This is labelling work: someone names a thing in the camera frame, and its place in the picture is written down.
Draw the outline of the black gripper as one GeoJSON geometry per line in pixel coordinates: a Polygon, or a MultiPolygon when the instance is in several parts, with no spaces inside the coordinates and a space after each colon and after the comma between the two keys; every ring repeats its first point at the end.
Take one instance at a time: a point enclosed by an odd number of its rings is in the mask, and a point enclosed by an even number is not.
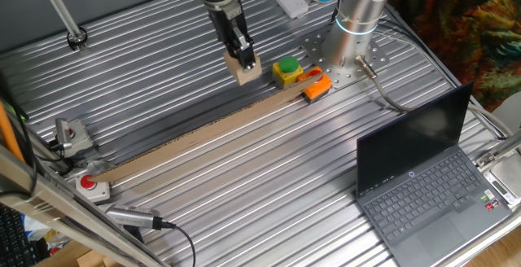
{"type": "Polygon", "coordinates": [[[244,70],[256,66],[253,40],[247,33],[247,24],[240,0],[213,6],[209,16],[217,36],[226,45],[229,55],[236,59],[244,70]]]}

